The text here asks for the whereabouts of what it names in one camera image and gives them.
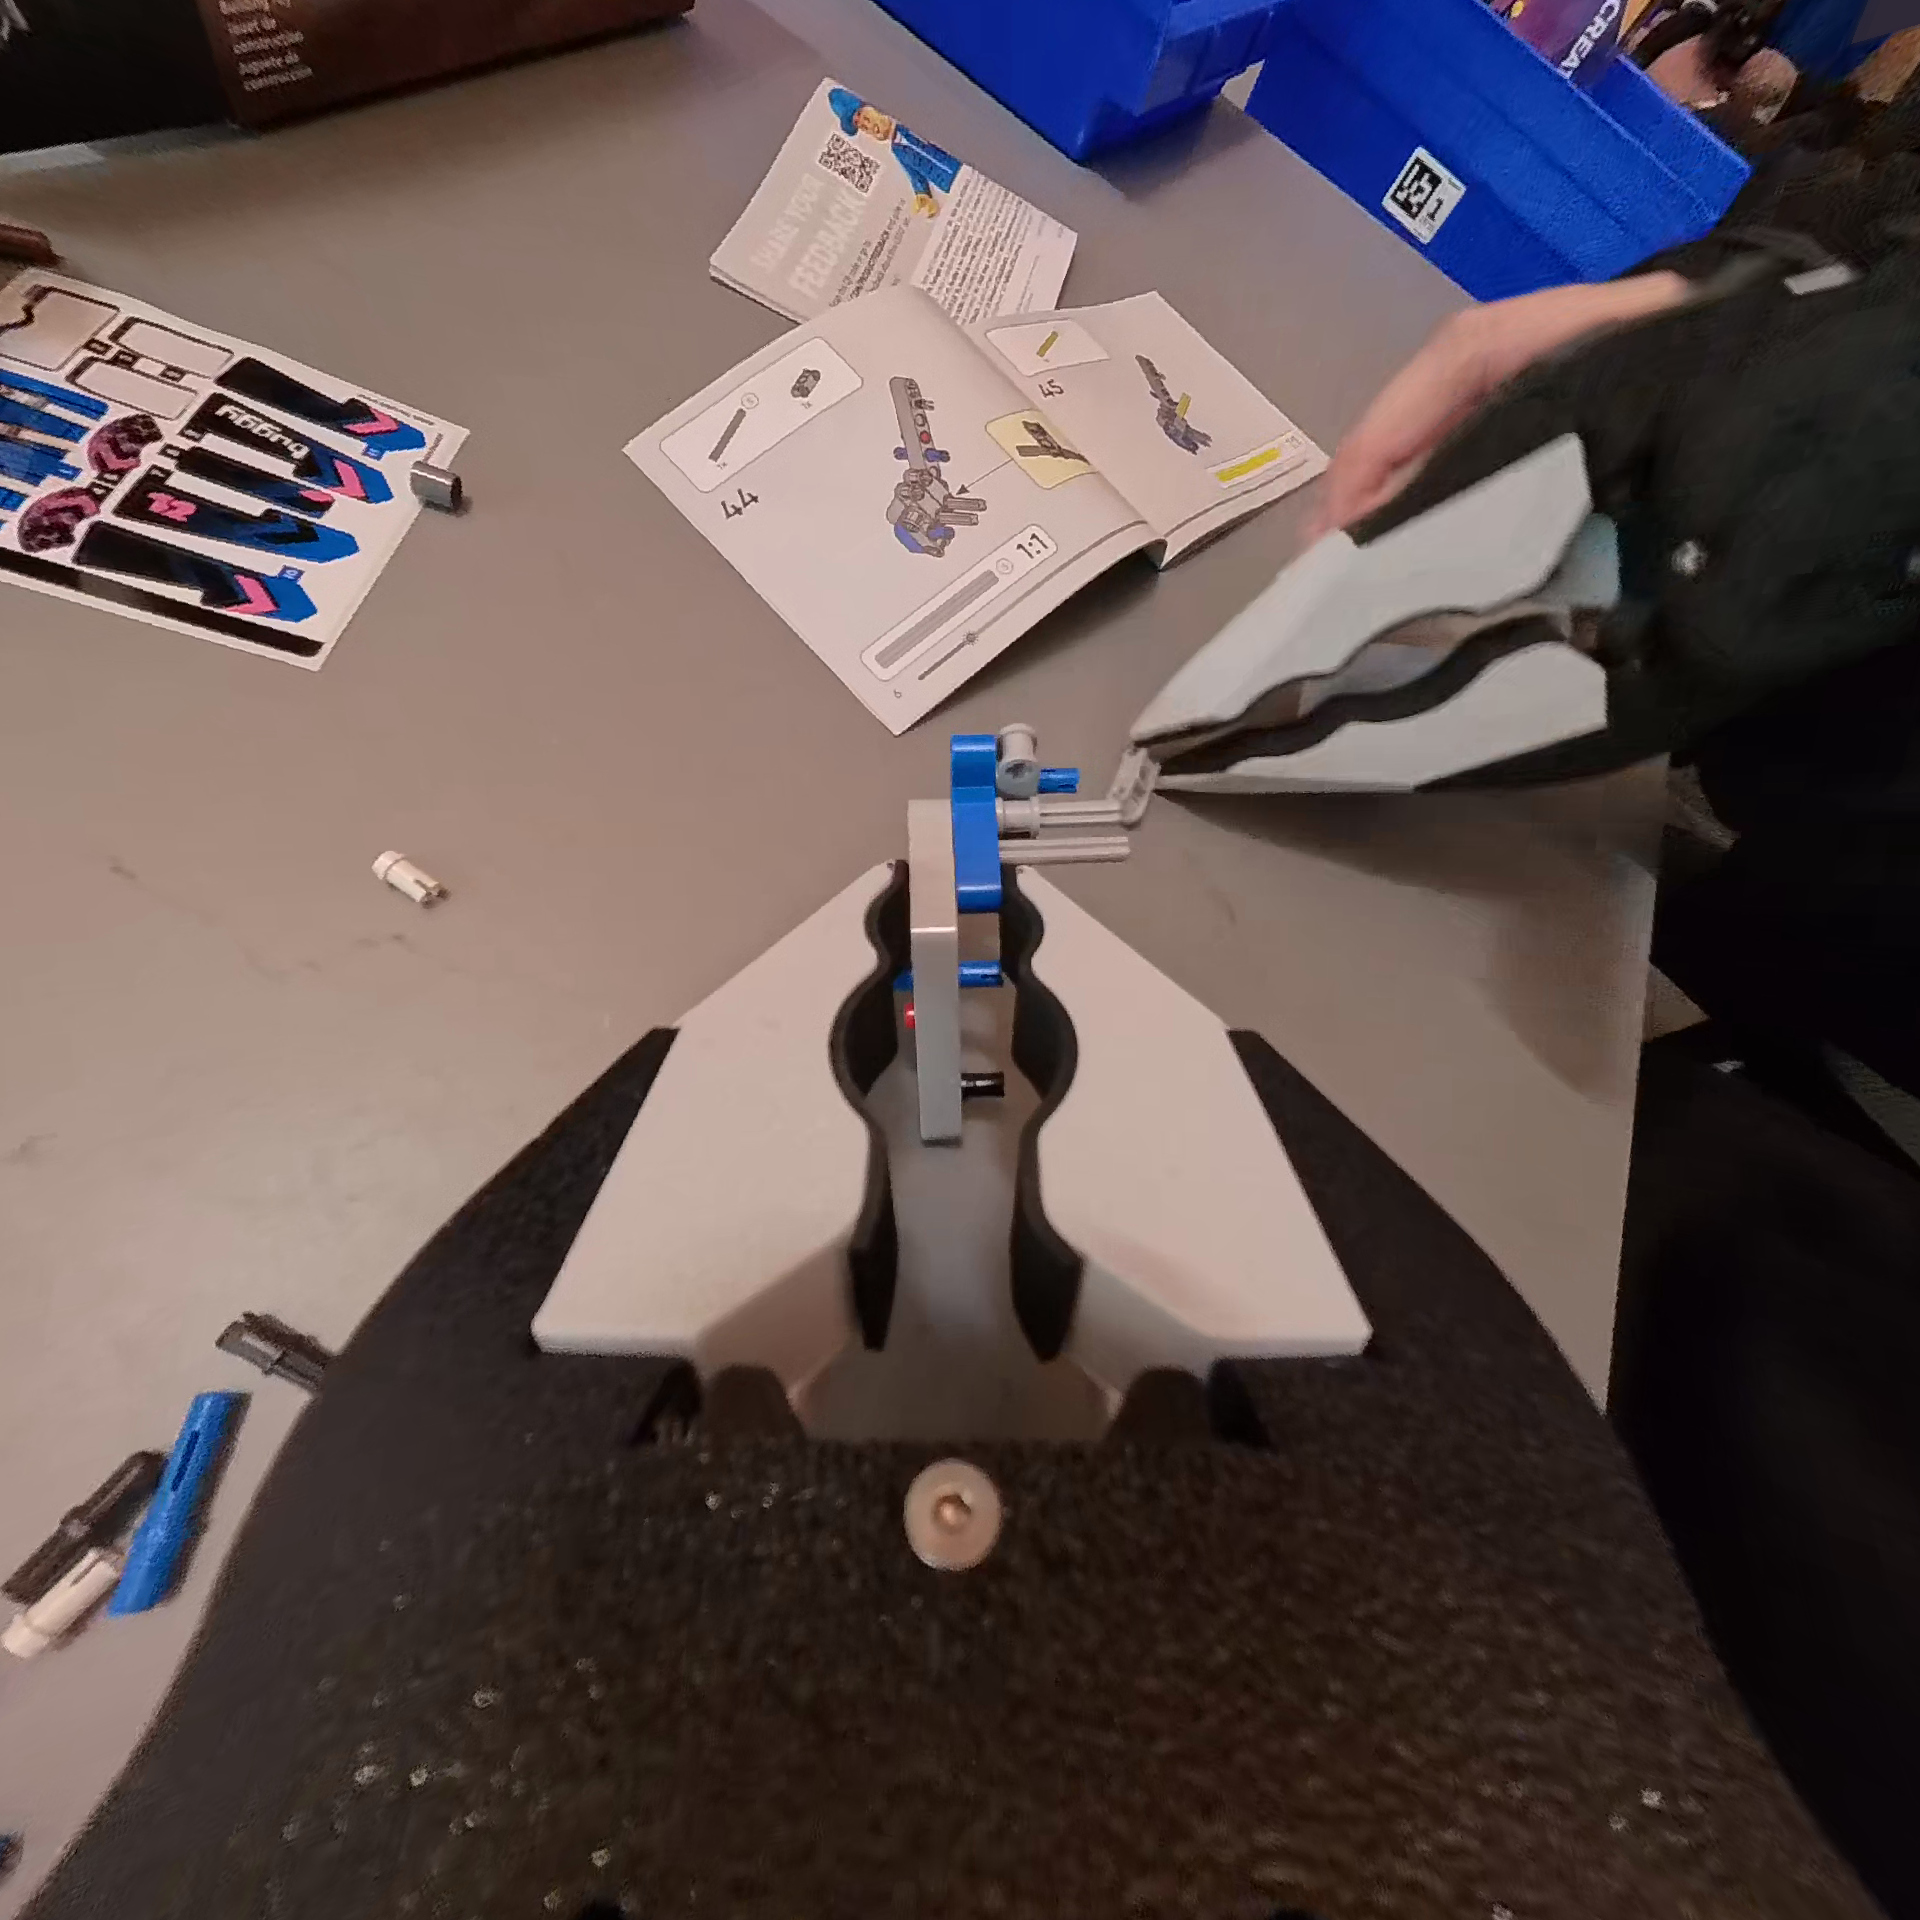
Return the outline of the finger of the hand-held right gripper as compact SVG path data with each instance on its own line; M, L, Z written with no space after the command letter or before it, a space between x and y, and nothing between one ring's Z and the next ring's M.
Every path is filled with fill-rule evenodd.
M1561 638L1469 639L1400 687L1190 753L1157 753L1175 794L1412 794L1607 727L1599 663Z
M1190 753L1296 725L1336 698L1420 682L1481 638L1561 638L1609 686L1598 626L1617 594L1615 525L1592 508L1581 439L1550 439L1379 533L1317 540L1139 714L1134 748ZM1609 716L1543 753L1603 753L1607 733Z

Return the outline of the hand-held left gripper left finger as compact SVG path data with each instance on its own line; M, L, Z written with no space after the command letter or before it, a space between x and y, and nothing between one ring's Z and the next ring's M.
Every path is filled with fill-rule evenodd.
M542 1354L808 1388L883 1351L899 1226L871 1092L903 970L905 866L878 865L646 1037L656 1071L533 1319Z

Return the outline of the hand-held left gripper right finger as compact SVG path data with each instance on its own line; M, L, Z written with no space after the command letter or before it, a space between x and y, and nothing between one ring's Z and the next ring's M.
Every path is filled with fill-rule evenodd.
M1367 1311L1246 1053L1044 878L1016 879L1016 1323L1108 1396L1148 1371L1364 1351Z

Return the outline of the grey and blue lego assembly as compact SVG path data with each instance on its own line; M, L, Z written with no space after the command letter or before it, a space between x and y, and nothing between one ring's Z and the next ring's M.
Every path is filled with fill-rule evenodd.
M1088 795L1071 766L1044 764L1037 732L953 733L943 798L905 810L907 966L895 980L915 1037L919 1137L959 1141L965 1106L1000 1079L965 1068L961 999L1006 982L999 958L965 951L965 923L993 919L1013 874L1115 865L1131 833L1115 823L1112 781Z

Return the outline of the large purple lego box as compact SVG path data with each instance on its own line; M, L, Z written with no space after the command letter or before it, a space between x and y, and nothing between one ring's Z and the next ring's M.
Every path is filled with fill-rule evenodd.
M1644 2L1486 2L1518 39L1575 87L1590 87L1621 52Z

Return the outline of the open lego instruction booklet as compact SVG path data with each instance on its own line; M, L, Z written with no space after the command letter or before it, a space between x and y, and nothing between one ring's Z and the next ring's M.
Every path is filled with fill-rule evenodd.
M1327 466L1157 293L974 324L869 294L625 452L888 735L1115 567L1177 565Z

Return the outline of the pile of loose lego pieces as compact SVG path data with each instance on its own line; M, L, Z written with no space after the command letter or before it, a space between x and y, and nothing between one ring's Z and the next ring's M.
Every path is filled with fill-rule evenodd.
M169 1599L249 1404L244 1388L196 1395L171 1447L131 1454L61 1516L5 1580L9 1659L36 1659L96 1617L143 1617Z

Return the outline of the lego sticker sheet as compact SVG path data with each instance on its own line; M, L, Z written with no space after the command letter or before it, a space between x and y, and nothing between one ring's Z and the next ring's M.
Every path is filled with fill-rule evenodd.
M319 670L468 430L151 302L3 293L3 579Z

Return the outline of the black lego set box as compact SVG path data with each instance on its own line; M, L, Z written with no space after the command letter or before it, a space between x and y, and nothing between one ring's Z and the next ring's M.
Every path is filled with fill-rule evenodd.
M3 156L295 126L686 12L691 2L5 2Z

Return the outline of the person's right hand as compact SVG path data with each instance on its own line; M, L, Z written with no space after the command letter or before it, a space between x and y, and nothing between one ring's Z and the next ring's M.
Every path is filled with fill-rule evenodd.
M1453 314L1335 446L1305 537L1347 527L1392 498L1505 380L1598 330L1664 314L1688 293L1675 273L1646 273Z

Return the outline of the blue storage bin white tag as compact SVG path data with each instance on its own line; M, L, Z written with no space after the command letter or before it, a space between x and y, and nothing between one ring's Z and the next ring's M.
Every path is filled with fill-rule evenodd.
M1630 60L1567 79L1479 2L1280 5L1248 114L1481 302L1710 234L1747 161Z

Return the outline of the person's dark clothing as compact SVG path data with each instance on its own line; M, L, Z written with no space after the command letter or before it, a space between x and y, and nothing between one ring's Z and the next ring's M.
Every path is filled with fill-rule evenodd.
M1702 1013L1644 1052L1609 1404L1734 1691L1886 1915L1917 1892L1916 718L1693 758L1664 885Z

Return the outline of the blue divided storage bin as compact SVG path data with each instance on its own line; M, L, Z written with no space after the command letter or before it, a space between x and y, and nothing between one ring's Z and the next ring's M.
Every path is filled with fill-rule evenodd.
M1278 2L883 2L1071 161L1211 108L1272 42Z

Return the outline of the white leaflet with blue figure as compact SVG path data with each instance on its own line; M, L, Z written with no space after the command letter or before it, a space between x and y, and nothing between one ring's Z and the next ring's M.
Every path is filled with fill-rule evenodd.
M825 79L709 259L788 323L911 289L957 324L1059 306L1077 231Z

